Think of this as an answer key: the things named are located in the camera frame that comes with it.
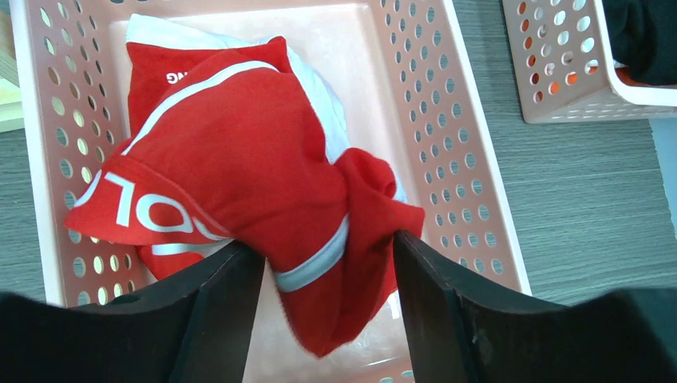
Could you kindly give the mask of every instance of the red cloth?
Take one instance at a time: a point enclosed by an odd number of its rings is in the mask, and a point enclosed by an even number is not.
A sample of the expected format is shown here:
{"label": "red cloth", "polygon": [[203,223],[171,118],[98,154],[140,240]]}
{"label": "red cloth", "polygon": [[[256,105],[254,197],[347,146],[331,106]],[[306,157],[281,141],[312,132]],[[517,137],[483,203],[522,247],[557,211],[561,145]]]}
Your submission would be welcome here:
{"label": "red cloth", "polygon": [[[249,61],[277,71],[250,69],[213,81]],[[179,97],[196,85],[203,89]],[[148,130],[153,116],[179,98]],[[282,38],[213,54],[161,99],[153,113],[131,118],[148,120],[97,173],[66,226],[139,246],[234,237],[287,272],[318,252],[347,216],[338,263],[280,296],[296,337],[315,355],[355,339],[396,289],[393,234],[422,231],[423,210],[392,200],[389,165],[357,148],[329,164],[322,127]],[[200,259],[141,256],[158,278]]]}

